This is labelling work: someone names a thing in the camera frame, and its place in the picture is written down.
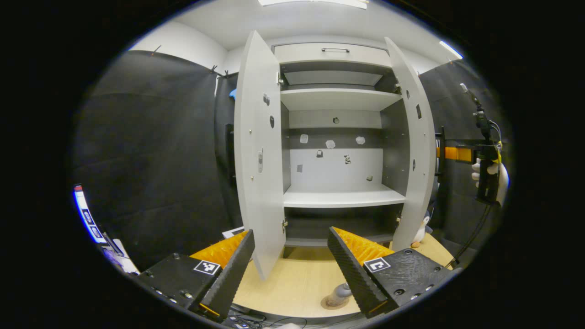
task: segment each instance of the drawer handle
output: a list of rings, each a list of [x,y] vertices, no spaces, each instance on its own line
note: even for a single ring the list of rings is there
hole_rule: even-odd
[[[324,52],[327,49],[345,50],[346,53],[349,52],[349,49],[347,48],[321,48],[321,51]]]

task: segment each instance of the table surface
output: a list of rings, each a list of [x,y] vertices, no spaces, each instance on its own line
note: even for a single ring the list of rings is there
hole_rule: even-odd
[[[443,266],[453,258],[428,233],[415,250]],[[233,302],[287,317],[331,317],[357,313],[360,310],[353,296],[340,308],[325,309],[321,306],[323,298],[344,282],[343,274],[328,248],[295,248],[288,258],[284,259],[281,255],[266,281],[260,279],[254,262],[250,262]]]

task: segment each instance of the ceiling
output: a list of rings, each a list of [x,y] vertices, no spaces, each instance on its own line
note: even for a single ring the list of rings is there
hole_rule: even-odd
[[[367,10],[324,2],[263,7],[257,0],[213,0],[202,1],[173,20],[199,30],[227,50],[244,46],[249,32],[257,30],[264,39],[337,35],[384,42],[387,36],[399,47],[438,63],[447,62],[447,56],[453,59],[439,44],[440,38],[398,10],[379,0],[370,0]]]

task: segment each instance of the ceiling light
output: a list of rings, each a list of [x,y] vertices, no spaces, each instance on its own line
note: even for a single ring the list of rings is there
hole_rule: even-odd
[[[361,9],[367,8],[367,0],[258,0],[263,6],[270,6],[276,4],[283,4],[285,2],[330,2],[332,4],[353,6]]]
[[[439,42],[441,44],[441,46],[447,48],[447,50],[449,50],[450,52],[452,52],[455,56],[457,56],[458,59],[463,59],[463,56],[461,56],[458,52],[455,51],[455,49],[451,48],[448,44],[446,44],[443,41]]]

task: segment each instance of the white wall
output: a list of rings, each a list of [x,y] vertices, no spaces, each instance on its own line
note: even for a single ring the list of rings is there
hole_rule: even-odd
[[[291,37],[282,37],[277,39],[268,39],[265,40],[269,47],[272,47],[274,44],[282,44],[282,43],[295,43],[295,42],[341,42],[341,43],[354,43],[354,44],[363,44],[366,46],[373,46],[379,48],[386,48],[386,44],[384,41],[375,41],[370,39],[362,39],[358,37],[349,37],[349,36],[333,36],[333,35],[304,35],[304,36],[291,36]],[[410,62],[412,67],[415,71],[419,73],[426,72],[432,68],[439,66],[440,64],[415,52],[411,52],[407,49],[401,49],[404,53],[404,56]],[[242,52],[244,51],[244,46],[232,49],[228,52],[227,56],[225,57],[225,61],[223,62],[223,67],[225,70],[229,70],[230,73],[239,72],[240,71],[240,63],[242,61]]]
[[[218,67],[224,74],[223,62],[228,51],[207,35],[183,23],[169,21],[142,37],[130,50],[154,51],[186,59],[201,66]]]

